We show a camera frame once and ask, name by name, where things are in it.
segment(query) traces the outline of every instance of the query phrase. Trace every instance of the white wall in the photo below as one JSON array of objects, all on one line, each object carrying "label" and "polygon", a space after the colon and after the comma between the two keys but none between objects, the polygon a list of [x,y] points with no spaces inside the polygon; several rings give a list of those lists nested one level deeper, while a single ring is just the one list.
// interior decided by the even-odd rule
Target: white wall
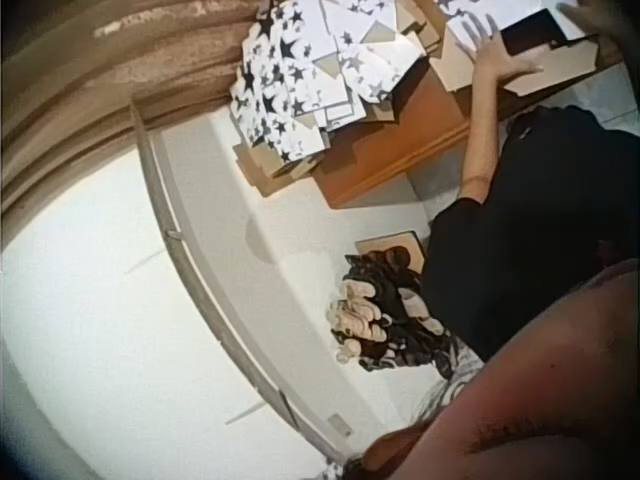
[{"label": "white wall", "polygon": [[[210,288],[228,298],[225,313],[251,353],[334,444],[362,450],[415,417],[437,373],[338,365],[324,312],[354,242],[406,230],[425,236],[422,205],[406,177],[374,195],[382,206],[331,210],[312,179],[263,199],[235,164],[238,142],[226,109],[155,139],[178,222]],[[347,441],[327,426],[333,413],[354,429]]]},{"label": "white wall", "polygon": [[[51,425],[98,475],[271,480],[322,469],[321,455],[269,407],[225,426],[261,398],[164,251],[137,152],[46,208],[4,252],[4,276],[8,353]],[[41,434],[26,427],[14,438]]]}]

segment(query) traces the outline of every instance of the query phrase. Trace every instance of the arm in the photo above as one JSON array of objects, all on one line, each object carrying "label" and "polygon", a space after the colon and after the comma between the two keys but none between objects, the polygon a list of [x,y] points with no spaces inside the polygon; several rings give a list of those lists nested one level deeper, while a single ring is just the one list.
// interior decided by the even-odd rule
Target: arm
[{"label": "arm", "polygon": [[484,203],[498,165],[498,85],[494,78],[474,75],[469,141],[462,164],[458,198]]},{"label": "arm", "polygon": [[637,464],[624,455],[638,438],[637,268],[603,272],[522,330],[392,479],[593,478],[602,450]]},{"label": "arm", "polygon": [[530,60],[509,55],[500,29],[491,16],[487,32],[478,18],[469,15],[475,30],[464,24],[476,51],[460,47],[475,63],[471,128],[462,165],[462,181],[458,198],[484,203],[498,165],[498,84],[517,75],[531,73],[538,67]]}]

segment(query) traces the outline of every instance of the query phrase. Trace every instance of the black clothing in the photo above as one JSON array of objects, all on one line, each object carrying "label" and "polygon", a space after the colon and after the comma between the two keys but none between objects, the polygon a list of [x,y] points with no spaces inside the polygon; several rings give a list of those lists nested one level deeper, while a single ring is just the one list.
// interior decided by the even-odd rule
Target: black clothing
[{"label": "black clothing", "polygon": [[484,205],[432,225],[422,296],[483,360],[577,284],[638,254],[640,139],[578,108],[516,120]]}]

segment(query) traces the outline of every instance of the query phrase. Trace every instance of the patterned fabric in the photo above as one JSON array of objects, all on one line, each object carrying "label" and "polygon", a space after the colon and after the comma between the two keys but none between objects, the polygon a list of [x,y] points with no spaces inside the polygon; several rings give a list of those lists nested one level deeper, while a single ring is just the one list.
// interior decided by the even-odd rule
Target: patterned fabric
[{"label": "patterned fabric", "polygon": [[32,5],[49,10],[3,34],[5,244],[59,190],[134,143],[131,99],[148,128],[226,104],[260,0],[61,3]]}]

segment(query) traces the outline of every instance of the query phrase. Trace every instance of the stack of paper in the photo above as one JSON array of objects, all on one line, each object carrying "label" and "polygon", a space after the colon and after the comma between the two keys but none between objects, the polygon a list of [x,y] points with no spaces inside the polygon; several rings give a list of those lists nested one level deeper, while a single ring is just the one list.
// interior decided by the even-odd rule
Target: stack of paper
[{"label": "stack of paper", "polygon": [[[573,5],[578,4],[578,0],[562,1]],[[463,26],[464,22],[471,25],[469,13],[473,13],[484,24],[487,31],[490,30],[487,15],[493,17],[500,30],[511,26],[526,28],[526,22],[523,22],[525,19],[541,14],[550,15],[551,21],[564,37],[563,43],[566,45],[543,43],[536,48],[535,61],[542,67],[541,72],[523,75],[504,85],[505,89],[518,96],[528,95],[580,77],[596,68],[598,45],[584,39],[585,32],[558,10],[557,6],[560,3],[558,0],[434,0],[434,2],[449,17],[441,58],[430,60],[447,91],[455,91],[471,84],[473,63],[458,45],[463,44],[475,49]]]},{"label": "stack of paper", "polygon": [[265,143],[282,160],[268,175],[329,148],[327,132],[364,120],[365,103],[387,102],[425,56],[407,2],[271,1],[258,14],[231,113],[249,147]]}]

